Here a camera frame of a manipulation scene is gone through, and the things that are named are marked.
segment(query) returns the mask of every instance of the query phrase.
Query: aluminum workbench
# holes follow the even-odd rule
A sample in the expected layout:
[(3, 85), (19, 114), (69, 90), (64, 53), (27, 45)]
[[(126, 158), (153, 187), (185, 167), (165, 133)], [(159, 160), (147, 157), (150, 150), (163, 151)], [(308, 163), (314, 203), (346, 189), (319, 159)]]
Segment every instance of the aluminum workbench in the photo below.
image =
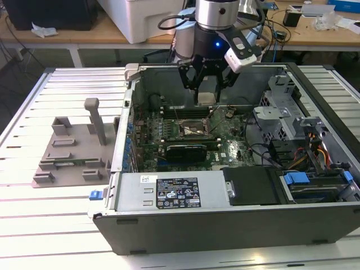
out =
[[(360, 96), (355, 89), (333, 70), (300, 69), (360, 139)], [(20, 107), (0, 137), (1, 270), (360, 269), (360, 229), (326, 245), (115, 255), (87, 214), (89, 193), (106, 185), (34, 189), (30, 184), (53, 132), (54, 117), (89, 123), (84, 100), (98, 97), (104, 123), (112, 123), (121, 114), (126, 88), (124, 68), (56, 69), (42, 75)]]

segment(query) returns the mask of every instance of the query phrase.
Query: white box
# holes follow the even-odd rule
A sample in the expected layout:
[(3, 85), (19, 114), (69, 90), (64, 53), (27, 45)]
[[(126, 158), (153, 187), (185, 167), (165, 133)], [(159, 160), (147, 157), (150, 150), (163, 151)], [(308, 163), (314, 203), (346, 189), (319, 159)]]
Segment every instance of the white box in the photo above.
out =
[[(183, 0), (98, 0), (108, 16), (124, 34), (129, 43), (144, 42), (147, 38), (174, 34), (173, 30), (160, 30), (158, 23), (169, 15), (177, 15)], [(168, 20), (163, 26), (171, 26)]]

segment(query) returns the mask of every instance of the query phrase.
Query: power supply label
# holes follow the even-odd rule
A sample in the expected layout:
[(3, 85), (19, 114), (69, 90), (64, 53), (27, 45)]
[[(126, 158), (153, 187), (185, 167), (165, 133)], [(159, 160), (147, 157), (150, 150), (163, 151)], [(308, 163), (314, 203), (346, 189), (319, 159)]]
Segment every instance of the power supply label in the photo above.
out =
[(156, 207), (159, 209), (201, 207), (197, 178), (157, 179)]

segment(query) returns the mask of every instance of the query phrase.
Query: green circuit board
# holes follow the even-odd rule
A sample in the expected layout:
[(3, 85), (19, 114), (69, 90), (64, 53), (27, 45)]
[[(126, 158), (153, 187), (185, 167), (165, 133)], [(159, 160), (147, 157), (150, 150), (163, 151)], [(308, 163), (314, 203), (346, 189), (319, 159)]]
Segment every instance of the green circuit board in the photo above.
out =
[[(227, 113), (229, 109), (218, 108), (206, 119), (164, 119), (160, 113), (144, 116), (136, 122), (139, 171), (174, 172), (254, 166), (254, 159), (242, 136), (246, 116)], [(207, 138), (209, 142), (197, 142), (197, 137)], [(166, 146), (169, 144), (207, 145), (206, 159), (197, 163), (170, 163), (166, 160)]]

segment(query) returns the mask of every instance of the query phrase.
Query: computer case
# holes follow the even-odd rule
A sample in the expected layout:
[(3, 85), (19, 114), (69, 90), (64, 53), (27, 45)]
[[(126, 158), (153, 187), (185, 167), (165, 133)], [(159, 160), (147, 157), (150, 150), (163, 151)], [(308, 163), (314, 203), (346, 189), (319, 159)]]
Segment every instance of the computer case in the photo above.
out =
[(17, 30), (35, 25), (56, 29), (90, 30), (97, 18), (96, 0), (3, 0)]

